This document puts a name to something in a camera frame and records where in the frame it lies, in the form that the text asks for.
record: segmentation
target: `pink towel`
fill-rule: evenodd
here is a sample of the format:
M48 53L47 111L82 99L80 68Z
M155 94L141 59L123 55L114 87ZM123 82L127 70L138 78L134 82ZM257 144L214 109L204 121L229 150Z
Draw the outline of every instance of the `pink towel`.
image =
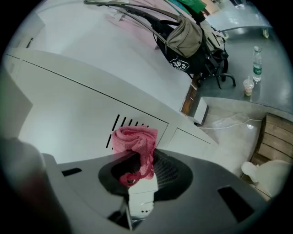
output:
M141 156L141 168L135 174L125 173L119 179L125 186L132 186L140 179L152 179L153 152L156 147L157 130L145 126L121 127L112 133L113 150L115 153L132 150Z

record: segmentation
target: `plastic bottle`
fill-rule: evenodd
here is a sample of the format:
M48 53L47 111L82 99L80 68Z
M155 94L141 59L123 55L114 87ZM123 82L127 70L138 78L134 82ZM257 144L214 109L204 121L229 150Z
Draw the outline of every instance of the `plastic bottle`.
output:
M261 49L258 46L254 47L253 51L253 79L256 82L261 80Z

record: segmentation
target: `power cord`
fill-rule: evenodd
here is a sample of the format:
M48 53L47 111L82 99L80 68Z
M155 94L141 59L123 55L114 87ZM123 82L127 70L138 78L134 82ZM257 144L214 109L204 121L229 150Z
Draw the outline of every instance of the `power cord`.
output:
M249 119L249 120L252 120L252 121L262 121L262 119ZM213 129L213 130L217 130L217 129L226 129L226 128L231 128L233 126L236 126L236 125L241 125L241 124L245 124L247 123L249 120L245 121L245 122L242 122L242 123L236 123L236 124L233 124L229 127L224 127L224 128L201 128L201 127L198 127L198 128L201 128L201 129Z

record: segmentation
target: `wooden crate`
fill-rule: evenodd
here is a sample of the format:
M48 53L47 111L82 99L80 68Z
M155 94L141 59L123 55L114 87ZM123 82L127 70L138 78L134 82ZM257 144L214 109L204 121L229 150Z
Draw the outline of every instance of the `wooden crate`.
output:
M251 162L261 165L270 160L293 163L293 123L267 114Z

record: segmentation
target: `plastic cup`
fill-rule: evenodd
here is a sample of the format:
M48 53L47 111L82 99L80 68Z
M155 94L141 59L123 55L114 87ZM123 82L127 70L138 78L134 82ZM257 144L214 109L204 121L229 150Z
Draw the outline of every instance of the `plastic cup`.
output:
M245 88L245 95L250 96L255 84L253 83L252 80L247 79L247 80L245 80L243 82L243 85L244 85L244 88Z

